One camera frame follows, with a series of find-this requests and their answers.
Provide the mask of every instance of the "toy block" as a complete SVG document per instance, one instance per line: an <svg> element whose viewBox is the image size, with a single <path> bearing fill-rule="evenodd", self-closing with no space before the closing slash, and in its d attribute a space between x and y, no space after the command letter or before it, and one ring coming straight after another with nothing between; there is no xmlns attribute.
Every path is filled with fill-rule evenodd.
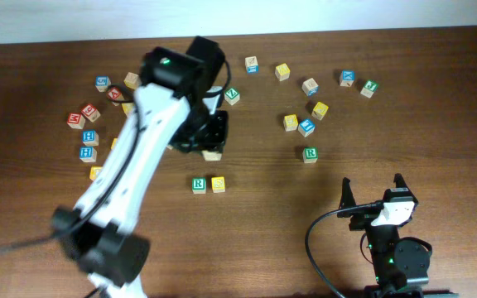
<svg viewBox="0 0 477 298"><path fill-rule="evenodd" d="M279 79L279 81L285 80L290 78L290 69L286 63L283 63L275 68L275 76Z"/></svg>
<svg viewBox="0 0 477 298"><path fill-rule="evenodd" d="M97 108L91 104L88 104L82 109L82 114L91 122L95 122L95 120L100 117L100 113Z"/></svg>
<svg viewBox="0 0 477 298"><path fill-rule="evenodd" d="M84 128L84 123L86 123L86 119L79 113L70 113L70 116L67 118L67 124L72 128L82 129Z"/></svg>
<svg viewBox="0 0 477 298"><path fill-rule="evenodd" d="M256 74L258 72L258 62L256 56L246 58L246 72L249 74Z"/></svg>
<svg viewBox="0 0 477 298"><path fill-rule="evenodd" d="M373 82L372 80L369 80L367 83L365 83L364 87L362 88L362 94L363 96L371 99L371 96L377 91L378 84L376 82Z"/></svg>
<svg viewBox="0 0 477 298"><path fill-rule="evenodd" d="M308 135L314 132L314 127L316 127L314 123L312 123L310 119L306 119L302 123L299 123L297 131L299 131L303 137L308 137Z"/></svg>
<svg viewBox="0 0 477 298"><path fill-rule="evenodd" d="M117 87L111 88L107 93L110 100L124 100L123 94ZM118 106L119 103L112 102L113 105Z"/></svg>
<svg viewBox="0 0 477 298"><path fill-rule="evenodd" d="M98 146L99 135L95 131L84 131L82 132L82 142L86 146Z"/></svg>
<svg viewBox="0 0 477 298"><path fill-rule="evenodd" d="M354 83L354 71L342 70L340 74L340 86L350 87Z"/></svg>
<svg viewBox="0 0 477 298"><path fill-rule="evenodd" d="M303 150L303 161L305 163L318 161L318 149L315 147L305 148L305 150Z"/></svg>
<svg viewBox="0 0 477 298"><path fill-rule="evenodd" d="M192 179L192 192L194 194L205 194L206 191L207 185L205 184L205 178Z"/></svg>
<svg viewBox="0 0 477 298"><path fill-rule="evenodd" d="M134 90L137 89L137 87L141 85L141 80L139 79L139 75L128 73L126 75L126 78L124 78L124 84L131 89L134 89Z"/></svg>
<svg viewBox="0 0 477 298"><path fill-rule="evenodd" d="M285 131L291 132L297 129L297 116L294 115L287 115L285 116L285 121L283 122L285 125Z"/></svg>
<svg viewBox="0 0 477 298"><path fill-rule="evenodd" d="M222 153L218 151L202 150L202 156L204 156L205 161L220 161L222 159Z"/></svg>
<svg viewBox="0 0 477 298"><path fill-rule="evenodd" d="M329 110L329 106L322 103L318 102L314 109L312 110L312 117L321 120L323 117L327 114L327 110Z"/></svg>
<svg viewBox="0 0 477 298"><path fill-rule="evenodd" d="M95 181L95 179L97 179L97 176L100 174L102 170L103 170L102 166L92 166L91 170L89 170L89 178L92 181Z"/></svg>
<svg viewBox="0 0 477 298"><path fill-rule="evenodd" d="M301 88L303 89L303 92L305 92L306 96L311 96L312 94L318 92L318 84L314 81L314 79L308 79L305 82L303 82L303 85Z"/></svg>
<svg viewBox="0 0 477 298"><path fill-rule="evenodd" d="M240 93L235 88L229 88L224 94L224 99L229 104L234 105L240 100Z"/></svg>
<svg viewBox="0 0 477 298"><path fill-rule="evenodd" d="M108 90L108 86L112 82L109 80L109 77L107 76L98 76L97 79L95 79L95 87L97 87L97 90L99 92L104 92Z"/></svg>
<svg viewBox="0 0 477 298"><path fill-rule="evenodd" d="M128 117L128 115L130 115L130 112L132 112L133 110L133 103L121 103L121 106L123 107L123 111L126 114L126 117Z"/></svg>
<svg viewBox="0 0 477 298"><path fill-rule="evenodd" d="M211 184L213 186L213 192L225 192L225 181L224 177L213 177L211 178Z"/></svg>
<svg viewBox="0 0 477 298"><path fill-rule="evenodd" d="M80 148L80 159L83 162L96 162L97 161L97 151L93 147L81 147Z"/></svg>

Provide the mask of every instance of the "wood grain surface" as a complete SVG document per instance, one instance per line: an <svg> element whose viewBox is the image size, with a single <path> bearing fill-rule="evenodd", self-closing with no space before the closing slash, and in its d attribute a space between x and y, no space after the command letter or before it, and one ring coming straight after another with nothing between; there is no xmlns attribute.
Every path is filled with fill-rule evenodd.
<svg viewBox="0 0 477 298"><path fill-rule="evenodd" d="M425 289L477 297L477 27L337 31L214 37L241 94L229 111L220 162L166 151L148 188L136 232L152 241L142 271L149 296L261 297L327 294L309 263L304 236L319 215L338 207L341 181L357 203L381 199L403 174L420 201L401 237L434 247ZM86 103L102 116L102 165L126 117L94 87L97 75L121 83L155 46L185 51L190 38L0 46L0 244L50 232L59 205L73 206L90 184L78 158L81 131L66 123ZM255 55L259 74L246 74ZM287 63L279 82L275 66ZM357 82L341 88L342 69ZM301 90L314 78L318 94ZM367 99L363 82L380 84ZM217 83L225 80L221 71ZM282 117L309 118L329 105L304 138ZM317 147L315 164L301 160ZM223 194L193 195L195 176L222 175ZM311 238L325 274L341 290L374 284L360 255L361 234L348 219L328 219ZM93 289L58 243L0 257L0 297L82 297Z"/></svg>

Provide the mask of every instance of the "black cable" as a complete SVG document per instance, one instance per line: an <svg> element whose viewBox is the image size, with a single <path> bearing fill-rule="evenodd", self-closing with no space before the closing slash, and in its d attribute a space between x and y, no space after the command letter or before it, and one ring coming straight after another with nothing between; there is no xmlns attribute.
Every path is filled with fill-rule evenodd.
<svg viewBox="0 0 477 298"><path fill-rule="evenodd" d="M343 209L337 209L333 210L330 212L327 212L326 214L321 215L319 218L317 218L315 221L312 222L311 226L306 230L306 235L305 235L305 250L306 250L306 255L308 256L308 259L311 261L312 266L314 269L316 269L316 272L318 275L321 277L323 282L330 288L331 291L333 291L339 298L345 298L345 296L340 293L336 289L336 287L329 281L329 279L323 274L323 271L320 269L320 267L316 264L316 261L314 261L314 258L312 257L311 249L309 248L308 240L309 237L311 236L312 229L316 224L318 224L321 220L333 215L333 214L338 214L341 212L349 212L349 211L355 211L355 210L360 210L360 209L367 209L367 208L376 208L379 206L379 203L370 203L370 204L361 204L358 206L354 207L348 207L348 208L343 208Z"/></svg>
<svg viewBox="0 0 477 298"><path fill-rule="evenodd" d="M229 62L227 60L224 60L224 63L225 63L225 68L228 70L228 78L225 80L224 87L222 87L222 90L220 91L205 93L204 95L205 99L215 97L219 94L224 94L225 90L229 87L229 83L231 83L231 68L229 67Z"/></svg>
<svg viewBox="0 0 477 298"><path fill-rule="evenodd" d="M366 236L367 236L367 234L364 233L364 235L362 235L362 238L360 239L360 252L362 253L362 256L364 256L365 261L367 261L367 262L369 262L369 264L373 265L373 262L371 262L371 261L367 258L367 256L366 256L365 253L364 253L364 249L362 248L362 245L364 244L364 239L365 239Z"/></svg>
<svg viewBox="0 0 477 298"><path fill-rule="evenodd" d="M119 88L118 85L112 84L112 85L108 86L108 89L107 89L106 92L108 92L112 87L118 87ZM139 132L141 130L141 123L142 123L142 116L141 116L141 113L138 112L139 108L137 106L137 103L133 100L133 95L130 94L125 88L119 88L119 89L120 89L121 93L123 95L127 95L129 97L129 99L125 100L125 101L114 101L112 99L110 99L110 100L114 101L114 102L134 103L135 104L134 112L137 114L137 120L136 120L137 133L135 134L135 137L133 138L132 148L130 149L130 152L128 153L126 160L124 161L123 165L121 166L121 169L119 170L119 172L117 173L117 175L113 179L113 182L108 186L108 188L103 193L103 195L101 195L100 198L96 201L93 208L91 208L91 210L82 219L77 221L71 227L67 228L64 231L59 231L57 233L52 233L51 235L48 235L48 236L33 238L33 239L29 239L29 240L23 240L23 241L19 241L19 242L15 242L15 243L2 245L2 246L0 246L0 254L9 253L9 252L16 251L18 249L28 248L28 247L32 247L32 246L36 246L36 245L42 245L42 244L48 243L52 240L56 240L58 238L62 238L64 236L69 235L69 234L75 232L76 230L78 230L79 228L81 228L85 223L87 223L88 220L91 219L93 217L93 215L95 215L95 213L97 213L97 211L99 211L99 209L108 200L108 197L111 195L112 191L115 189L115 186L117 186L117 183L121 180L121 176L123 175L124 171L128 167L128 164L132 160L133 153L135 152L136 147L137 147L137 142L139 141Z"/></svg>

